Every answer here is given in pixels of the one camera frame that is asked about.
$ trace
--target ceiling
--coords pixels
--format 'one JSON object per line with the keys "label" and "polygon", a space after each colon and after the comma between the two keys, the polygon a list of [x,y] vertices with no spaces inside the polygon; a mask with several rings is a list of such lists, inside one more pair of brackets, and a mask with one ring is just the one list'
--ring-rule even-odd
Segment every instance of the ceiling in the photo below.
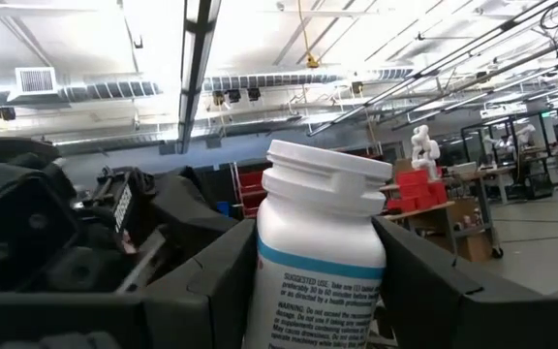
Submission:
{"label": "ceiling", "polygon": [[[16,120],[0,119],[0,136],[83,143],[91,150],[93,143],[104,149],[113,139],[174,142],[183,132],[193,138],[283,128],[306,132],[533,6],[557,1],[300,0],[301,21],[298,0],[222,0],[213,26],[218,3],[188,0],[185,9],[170,0],[0,0],[0,106],[16,107]],[[208,4],[211,25],[203,27],[201,9]],[[355,112],[350,124],[364,127],[369,118],[386,130],[531,75],[461,109],[522,101],[558,87],[558,70],[551,77],[541,74],[558,64],[557,52],[519,64],[558,43],[558,30],[544,33],[540,17]],[[557,19],[558,13],[547,18]],[[305,66],[303,27],[319,68]],[[195,40],[201,44],[192,45]],[[46,97],[12,98],[16,68],[28,67],[52,67],[59,88]],[[191,92],[192,70],[205,79]],[[492,77],[463,88],[482,74]],[[353,83],[362,83],[362,90]],[[131,93],[122,90],[126,86]],[[249,95],[257,92],[258,98]],[[185,123],[188,129],[181,127]]]}

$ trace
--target blue stripe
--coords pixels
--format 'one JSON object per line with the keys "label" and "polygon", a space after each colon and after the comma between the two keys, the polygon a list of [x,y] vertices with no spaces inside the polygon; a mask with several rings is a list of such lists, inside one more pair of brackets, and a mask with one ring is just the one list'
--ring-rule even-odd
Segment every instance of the blue stripe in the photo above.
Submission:
{"label": "blue stripe", "polygon": [[276,249],[264,244],[260,237],[258,237],[258,252],[268,261],[276,264],[300,270],[310,270],[332,275],[363,279],[381,279],[383,277],[383,272],[385,271],[384,268],[349,266],[277,251]]}

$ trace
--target air vent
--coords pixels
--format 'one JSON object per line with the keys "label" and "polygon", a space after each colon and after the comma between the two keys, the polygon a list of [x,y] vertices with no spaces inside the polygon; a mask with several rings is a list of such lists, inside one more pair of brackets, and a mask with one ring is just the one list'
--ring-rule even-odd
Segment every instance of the air vent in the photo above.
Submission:
{"label": "air vent", "polygon": [[20,95],[57,93],[53,68],[16,68],[16,87]]}

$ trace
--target bottle label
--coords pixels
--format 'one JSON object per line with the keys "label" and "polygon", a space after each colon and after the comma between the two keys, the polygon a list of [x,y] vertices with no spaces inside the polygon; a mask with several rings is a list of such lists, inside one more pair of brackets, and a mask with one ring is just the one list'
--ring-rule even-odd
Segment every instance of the bottle label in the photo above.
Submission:
{"label": "bottle label", "polygon": [[258,238],[245,348],[363,348],[383,272],[281,252]]}

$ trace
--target white plastic bottle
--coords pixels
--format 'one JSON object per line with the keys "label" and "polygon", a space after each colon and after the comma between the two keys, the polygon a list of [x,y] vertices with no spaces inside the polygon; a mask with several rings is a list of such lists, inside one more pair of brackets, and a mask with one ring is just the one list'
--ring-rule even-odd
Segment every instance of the white plastic bottle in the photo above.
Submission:
{"label": "white plastic bottle", "polygon": [[246,349],[361,348],[386,266],[370,216],[392,166],[273,141]]}

